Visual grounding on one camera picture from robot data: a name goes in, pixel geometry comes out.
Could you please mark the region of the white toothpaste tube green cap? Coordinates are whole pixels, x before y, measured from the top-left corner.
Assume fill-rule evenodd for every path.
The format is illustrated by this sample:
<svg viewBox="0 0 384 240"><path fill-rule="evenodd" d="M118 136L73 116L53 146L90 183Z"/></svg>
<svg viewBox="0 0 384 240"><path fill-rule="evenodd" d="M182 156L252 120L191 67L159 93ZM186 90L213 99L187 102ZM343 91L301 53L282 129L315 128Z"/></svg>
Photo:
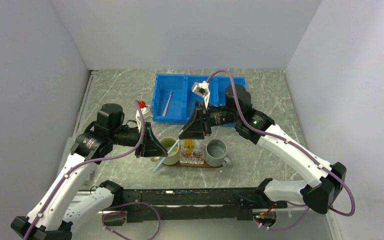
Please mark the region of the white toothpaste tube green cap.
<svg viewBox="0 0 384 240"><path fill-rule="evenodd" d="M202 139L193 140L193 154L195 156L200 156L202 154L202 150L201 150L202 142L203 142Z"/></svg>

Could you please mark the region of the blue storage bin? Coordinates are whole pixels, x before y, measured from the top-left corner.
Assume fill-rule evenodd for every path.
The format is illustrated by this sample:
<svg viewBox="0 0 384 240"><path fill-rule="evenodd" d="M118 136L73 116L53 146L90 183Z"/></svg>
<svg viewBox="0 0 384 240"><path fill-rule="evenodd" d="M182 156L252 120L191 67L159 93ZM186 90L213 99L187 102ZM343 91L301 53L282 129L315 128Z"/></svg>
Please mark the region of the blue storage bin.
<svg viewBox="0 0 384 240"><path fill-rule="evenodd" d="M151 102L153 121L167 124L182 124L187 121L186 83L184 74L156 75Z"/></svg>
<svg viewBox="0 0 384 240"><path fill-rule="evenodd" d="M208 76L205 75L186 75L186 110L184 120L186 123L190 116L193 114L195 108L195 102L202 102L204 99L201 96L192 92L192 86L195 82L202 83L205 81ZM218 95L218 77L214 76L209 82L209 103L217 107L219 105L219 95Z"/></svg>
<svg viewBox="0 0 384 240"><path fill-rule="evenodd" d="M243 76L234 76L234 83L239 84L246 88L246 78ZM214 76L210 81L210 103L214 106L225 106L226 105L226 88L231 86L231 81L228 76ZM235 123L224 124L224 127L234 127Z"/></svg>

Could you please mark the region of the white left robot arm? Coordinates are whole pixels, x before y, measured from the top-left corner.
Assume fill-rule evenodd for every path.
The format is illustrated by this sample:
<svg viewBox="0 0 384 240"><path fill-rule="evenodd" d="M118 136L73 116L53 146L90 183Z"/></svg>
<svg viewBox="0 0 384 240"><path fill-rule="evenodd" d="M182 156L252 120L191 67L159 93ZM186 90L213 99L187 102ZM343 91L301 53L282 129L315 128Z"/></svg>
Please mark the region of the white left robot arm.
<svg viewBox="0 0 384 240"><path fill-rule="evenodd" d="M78 135L67 160L38 204L25 216L17 216L10 227L25 240L69 240L86 220L104 209L117 210L126 202L124 188L106 180L76 206L71 202L83 183L100 163L109 161L115 145L128 147L128 154L140 158L166 157L167 150L144 120L139 101L136 106L136 127L124 123L121 105L106 103L96 119Z"/></svg>

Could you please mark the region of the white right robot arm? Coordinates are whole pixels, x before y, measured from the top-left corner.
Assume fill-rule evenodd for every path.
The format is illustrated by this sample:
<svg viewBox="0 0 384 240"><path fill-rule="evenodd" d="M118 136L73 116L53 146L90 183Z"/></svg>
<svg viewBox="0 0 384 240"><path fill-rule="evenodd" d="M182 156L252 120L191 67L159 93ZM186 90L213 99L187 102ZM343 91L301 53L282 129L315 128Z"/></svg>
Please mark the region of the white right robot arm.
<svg viewBox="0 0 384 240"><path fill-rule="evenodd" d="M181 140L203 140L211 128L234 124L246 140L275 154L301 177L301 181L278 181L266 178L256 189L256 203L267 208L273 202L303 203L319 214L332 210L341 193L347 168L330 163L307 151L290 138L275 121L252 105L251 94L240 84L225 89L225 105L205 107L196 101L193 114L179 133Z"/></svg>

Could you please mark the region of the brown oval wooden tray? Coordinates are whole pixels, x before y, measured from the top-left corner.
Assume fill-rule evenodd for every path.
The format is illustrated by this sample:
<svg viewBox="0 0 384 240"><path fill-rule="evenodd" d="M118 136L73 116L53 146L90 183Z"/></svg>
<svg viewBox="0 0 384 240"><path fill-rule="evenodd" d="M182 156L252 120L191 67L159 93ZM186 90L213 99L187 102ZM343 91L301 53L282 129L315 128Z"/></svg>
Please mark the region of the brown oval wooden tray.
<svg viewBox="0 0 384 240"><path fill-rule="evenodd" d="M169 165L170 167L189 167L189 168L209 168L209 169L217 169L223 167L223 165L219 166L211 166L204 162L203 164L195 164L195 163L182 163L178 161L175 164Z"/></svg>

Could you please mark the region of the grey ceramic mug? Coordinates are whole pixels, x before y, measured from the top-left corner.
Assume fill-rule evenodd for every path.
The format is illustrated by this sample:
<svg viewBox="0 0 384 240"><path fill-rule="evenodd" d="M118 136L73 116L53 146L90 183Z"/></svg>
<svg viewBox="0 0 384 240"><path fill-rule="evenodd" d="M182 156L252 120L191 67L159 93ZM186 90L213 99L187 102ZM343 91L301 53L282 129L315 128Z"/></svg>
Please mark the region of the grey ceramic mug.
<svg viewBox="0 0 384 240"><path fill-rule="evenodd" d="M224 141L212 139L205 145L204 161L211 167L230 167L232 161L227 157L228 148Z"/></svg>

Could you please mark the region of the blue middle storage bin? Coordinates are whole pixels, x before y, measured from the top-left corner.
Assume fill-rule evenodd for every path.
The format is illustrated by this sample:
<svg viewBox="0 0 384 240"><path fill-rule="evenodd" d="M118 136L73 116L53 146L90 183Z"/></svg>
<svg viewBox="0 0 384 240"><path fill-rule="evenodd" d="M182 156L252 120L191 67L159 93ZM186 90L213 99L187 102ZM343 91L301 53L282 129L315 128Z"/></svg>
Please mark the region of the blue middle storage bin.
<svg viewBox="0 0 384 240"><path fill-rule="evenodd" d="M192 92L192 86L195 82L202 83L205 81L208 76L205 75L186 75L186 110L184 120L186 123L190 116L193 114L195 108L195 102L202 102L204 99L201 96ZM217 107L219 105L219 95L218 95L218 77L214 76L209 82L209 103Z"/></svg>

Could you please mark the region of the yellow orange tube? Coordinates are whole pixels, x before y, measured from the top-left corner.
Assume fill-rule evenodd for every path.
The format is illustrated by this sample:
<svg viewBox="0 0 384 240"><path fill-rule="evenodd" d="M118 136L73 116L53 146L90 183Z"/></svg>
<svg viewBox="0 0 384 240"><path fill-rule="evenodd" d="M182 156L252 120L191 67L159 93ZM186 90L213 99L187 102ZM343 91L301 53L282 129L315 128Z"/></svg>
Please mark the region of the yellow orange tube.
<svg viewBox="0 0 384 240"><path fill-rule="evenodd" d="M194 141L192 139L184 140L184 151L186 155L191 155L194 151Z"/></svg>

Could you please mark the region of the blue right storage bin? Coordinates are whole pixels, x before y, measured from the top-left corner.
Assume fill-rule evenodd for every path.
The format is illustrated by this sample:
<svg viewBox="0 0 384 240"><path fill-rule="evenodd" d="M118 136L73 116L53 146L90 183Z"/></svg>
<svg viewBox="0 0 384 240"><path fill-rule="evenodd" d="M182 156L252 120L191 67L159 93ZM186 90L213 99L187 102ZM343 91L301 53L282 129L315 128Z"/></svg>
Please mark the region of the blue right storage bin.
<svg viewBox="0 0 384 240"><path fill-rule="evenodd" d="M243 76L234 76L234 83L239 84L246 88L246 78ZM231 86L231 81L228 76L214 76L210 81L210 103L214 106L225 106L226 105L226 88ZM224 127L234 127L235 123L224 124Z"/></svg>

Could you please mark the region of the light green ceramic mug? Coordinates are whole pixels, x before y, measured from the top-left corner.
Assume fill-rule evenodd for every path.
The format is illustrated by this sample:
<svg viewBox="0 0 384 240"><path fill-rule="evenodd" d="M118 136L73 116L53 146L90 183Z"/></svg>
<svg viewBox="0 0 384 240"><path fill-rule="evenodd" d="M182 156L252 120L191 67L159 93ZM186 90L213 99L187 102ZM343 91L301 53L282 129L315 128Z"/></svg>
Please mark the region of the light green ceramic mug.
<svg viewBox="0 0 384 240"><path fill-rule="evenodd" d="M180 140L174 137L164 137L160 140L162 146L167 150L167 157L152 157L152 162L160 162L164 165L174 165L180 160Z"/></svg>

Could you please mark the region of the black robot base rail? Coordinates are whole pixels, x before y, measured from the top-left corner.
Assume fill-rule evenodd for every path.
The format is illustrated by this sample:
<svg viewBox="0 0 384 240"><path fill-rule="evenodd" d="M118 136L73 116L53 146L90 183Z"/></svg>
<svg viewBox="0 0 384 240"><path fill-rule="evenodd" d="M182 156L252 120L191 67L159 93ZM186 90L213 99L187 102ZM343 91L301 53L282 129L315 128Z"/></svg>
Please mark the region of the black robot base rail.
<svg viewBox="0 0 384 240"><path fill-rule="evenodd" d="M251 221L254 215L287 208L273 202L255 187L124 189L108 211L126 213L128 223L154 220L236 219Z"/></svg>

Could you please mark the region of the blue left storage bin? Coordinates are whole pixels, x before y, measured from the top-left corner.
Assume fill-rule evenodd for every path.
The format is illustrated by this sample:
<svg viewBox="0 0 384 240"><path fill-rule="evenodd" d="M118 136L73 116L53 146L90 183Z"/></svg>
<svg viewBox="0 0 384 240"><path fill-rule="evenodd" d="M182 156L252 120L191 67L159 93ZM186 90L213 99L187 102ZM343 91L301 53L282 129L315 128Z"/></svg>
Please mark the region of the blue left storage bin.
<svg viewBox="0 0 384 240"><path fill-rule="evenodd" d="M187 121L186 83L184 74L156 75L151 102L153 121L167 124L182 124Z"/></svg>

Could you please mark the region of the clear glass toothbrush holder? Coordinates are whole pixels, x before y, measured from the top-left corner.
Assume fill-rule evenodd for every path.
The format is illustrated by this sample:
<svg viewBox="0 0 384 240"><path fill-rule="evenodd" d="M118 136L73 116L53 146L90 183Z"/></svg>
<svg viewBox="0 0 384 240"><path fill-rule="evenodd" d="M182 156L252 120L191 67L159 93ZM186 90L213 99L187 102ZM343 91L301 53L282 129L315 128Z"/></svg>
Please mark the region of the clear glass toothbrush holder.
<svg viewBox="0 0 384 240"><path fill-rule="evenodd" d="M203 147L201 147L201 155L200 156L195 156L193 154L193 152L191 155L186 155L184 146L181 145L179 162L190 163L190 164L203 164L205 162L204 152L205 152L205 147L203 146Z"/></svg>

